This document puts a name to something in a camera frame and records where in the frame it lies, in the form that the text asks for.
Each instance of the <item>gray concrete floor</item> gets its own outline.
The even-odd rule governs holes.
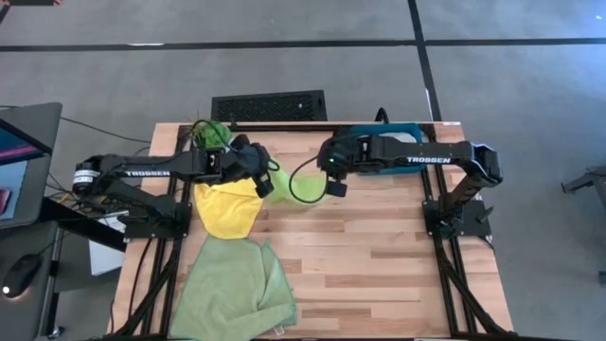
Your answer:
[[[427,39],[606,36],[598,0],[419,1],[419,12]],[[0,45],[412,39],[410,23],[404,0],[65,0],[11,9]],[[564,195],[560,182],[606,164],[606,45],[428,50],[443,118],[502,156],[506,180],[483,196],[516,331],[603,340],[606,212],[592,190]],[[331,120],[379,106],[429,119],[414,47],[0,53],[0,77],[0,104],[57,100],[66,117],[138,138],[208,117],[214,96],[307,89],[325,90]],[[52,172],[67,186],[83,158],[139,147],[65,122]],[[62,296],[64,339],[105,331],[115,285]],[[82,297],[98,309],[82,314]]]

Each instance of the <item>wooden table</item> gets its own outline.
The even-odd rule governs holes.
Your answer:
[[[338,123],[368,124],[313,124]],[[173,154],[179,125],[156,125],[151,154]],[[438,142],[464,139],[456,122],[436,123],[436,131]],[[265,146],[287,171],[316,155],[330,136],[327,132],[247,134],[251,141]],[[308,173],[319,172],[312,166],[307,169]],[[434,194],[438,194],[433,167],[430,169]],[[449,190],[465,175],[454,166],[444,171]],[[168,182],[149,178],[142,188],[162,194]],[[421,213],[424,192],[420,176],[350,175],[347,184],[346,198],[329,197],[314,207],[264,205],[257,217],[250,239],[271,239],[296,299],[298,324],[282,337],[449,336],[434,247],[425,233]],[[194,213],[181,251],[173,310],[205,237],[203,224]],[[498,324],[511,330],[493,252],[475,237],[460,238],[459,242],[472,292]],[[145,243],[131,242],[126,251],[114,304],[117,328],[128,314],[135,269]],[[149,286],[154,249],[155,242],[143,262],[135,307]],[[464,314],[454,287],[453,293],[459,329],[464,331]],[[162,292],[156,300],[152,332],[158,332],[163,301]]]

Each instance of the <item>yellow cloth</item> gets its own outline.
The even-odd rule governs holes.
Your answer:
[[[255,187],[252,179],[218,186],[196,185],[196,207],[206,231],[221,239],[246,238],[263,204]]]

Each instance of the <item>green object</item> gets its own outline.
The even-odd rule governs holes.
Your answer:
[[[288,188],[288,182],[291,178],[291,175],[286,172],[282,166],[278,171],[270,170],[270,176],[272,177],[272,185],[274,185],[274,191],[267,197],[265,200],[268,200],[269,203],[278,203],[283,201],[288,201],[294,204],[300,205],[311,205],[302,203],[296,200],[291,191]],[[293,179],[293,192],[297,197],[306,200],[312,201],[319,198],[324,192],[324,187],[326,186],[326,176],[324,175],[306,175],[300,174],[294,176]]]
[[[198,124],[193,132],[193,136],[196,147],[198,148],[225,147],[223,141],[229,142],[229,139],[231,138],[231,131],[229,128],[222,125],[221,122],[210,121],[210,124]]]
[[[248,341],[296,324],[294,297],[269,242],[206,237],[191,269],[170,335]]]

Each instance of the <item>white paper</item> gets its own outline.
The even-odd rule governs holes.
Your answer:
[[[112,213],[105,218],[98,219],[102,224],[108,225],[114,230],[124,233],[125,224],[121,223],[117,217],[128,214],[128,211]],[[91,253],[91,274],[99,276],[122,266],[124,263],[124,253],[111,247],[101,245],[97,242],[88,241]]]

